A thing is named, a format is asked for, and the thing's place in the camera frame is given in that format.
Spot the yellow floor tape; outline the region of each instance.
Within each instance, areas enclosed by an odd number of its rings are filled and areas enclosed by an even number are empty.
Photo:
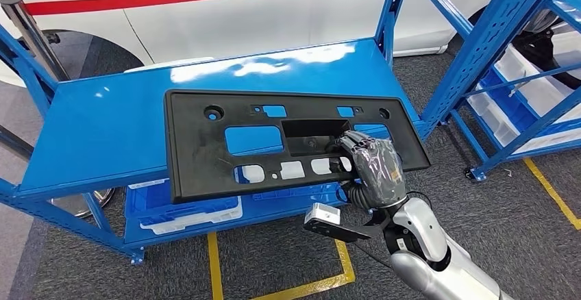
[[[573,213],[573,211],[571,211],[571,209],[569,209],[569,206],[567,206],[567,204],[563,201],[563,199],[561,199],[561,196],[559,196],[559,194],[557,194],[557,192],[555,191],[555,188],[553,188],[553,186],[551,186],[551,184],[547,181],[545,176],[542,174],[541,170],[539,170],[539,168],[536,167],[536,165],[533,163],[533,161],[530,158],[525,158],[524,161],[525,161],[525,164],[528,166],[529,170],[532,172],[532,174],[543,185],[543,187],[545,188],[545,190],[547,191],[549,196],[552,197],[552,199],[555,201],[555,203],[557,203],[557,205],[561,209],[561,212],[563,212],[563,214],[567,217],[567,219],[569,219],[571,224],[573,224],[573,226],[575,226],[575,228],[577,230],[581,229],[581,220],[575,216],[575,214]]]
[[[210,279],[212,280],[212,299],[223,300],[222,274],[218,255],[218,236],[216,232],[208,234],[208,256],[210,257]]]
[[[343,267],[343,274],[329,277],[321,281],[289,288],[288,290],[274,292],[269,295],[263,295],[261,297],[254,298],[254,300],[296,299],[354,282],[355,273],[353,272],[351,258],[349,257],[349,252],[347,251],[345,243],[339,240],[335,240],[335,245],[337,246],[339,260],[341,261],[341,266]],[[222,291],[222,276],[220,272],[220,259],[218,255],[218,239],[215,232],[208,234],[208,255],[210,257],[212,298],[214,300],[223,300],[224,294]]]

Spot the screw hole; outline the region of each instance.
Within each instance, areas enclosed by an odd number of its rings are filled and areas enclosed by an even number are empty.
[[[224,117],[224,110],[220,106],[211,105],[203,110],[203,114],[208,120],[217,121]]]
[[[382,118],[385,118],[386,120],[389,120],[389,116],[390,116],[389,111],[386,110],[385,108],[380,108],[380,116]]]

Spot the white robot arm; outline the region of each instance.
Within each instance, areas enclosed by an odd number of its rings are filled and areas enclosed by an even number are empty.
[[[391,140],[347,131],[337,145],[350,154],[361,178],[341,186],[352,204],[373,209],[373,218],[364,227],[341,226],[339,209],[316,203],[305,229],[345,242],[383,234],[395,273],[429,300],[512,300],[444,232],[426,202],[408,198]]]

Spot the robot finger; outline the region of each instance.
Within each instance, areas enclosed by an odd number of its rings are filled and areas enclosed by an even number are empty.
[[[347,136],[339,138],[338,144],[349,153],[353,153],[357,148],[359,148],[357,143]]]
[[[372,141],[372,138],[370,138],[368,135],[359,132],[359,131],[346,131],[344,133],[344,135],[348,136],[349,138],[351,138],[354,142],[358,143],[358,144],[364,144],[367,143],[369,141]]]

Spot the white car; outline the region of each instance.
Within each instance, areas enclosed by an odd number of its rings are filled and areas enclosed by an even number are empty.
[[[373,36],[384,0],[24,0],[41,29],[109,40],[143,64],[222,58]],[[452,0],[470,17],[490,0]],[[21,35],[0,13],[0,24]],[[429,0],[404,0],[395,54],[442,53],[456,31]],[[23,86],[0,62],[0,80]]]

